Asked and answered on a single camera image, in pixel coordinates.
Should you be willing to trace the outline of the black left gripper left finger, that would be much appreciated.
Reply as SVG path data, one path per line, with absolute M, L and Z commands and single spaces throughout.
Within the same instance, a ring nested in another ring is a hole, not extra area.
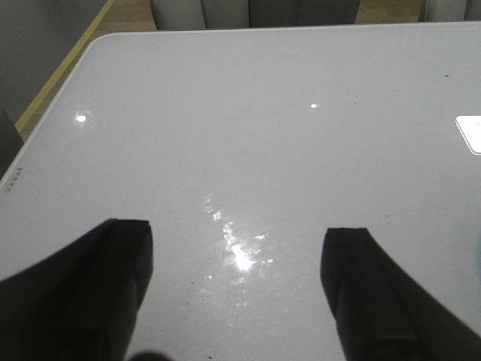
M 149 222 L 104 221 L 1 282 L 1 358 L 124 359 L 152 273 Z

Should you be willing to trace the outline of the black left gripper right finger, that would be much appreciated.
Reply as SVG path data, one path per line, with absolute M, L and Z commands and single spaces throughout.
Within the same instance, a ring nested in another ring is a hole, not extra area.
M 366 228 L 330 228 L 320 280 L 347 360 L 478 360 L 480 336 L 442 306 Z

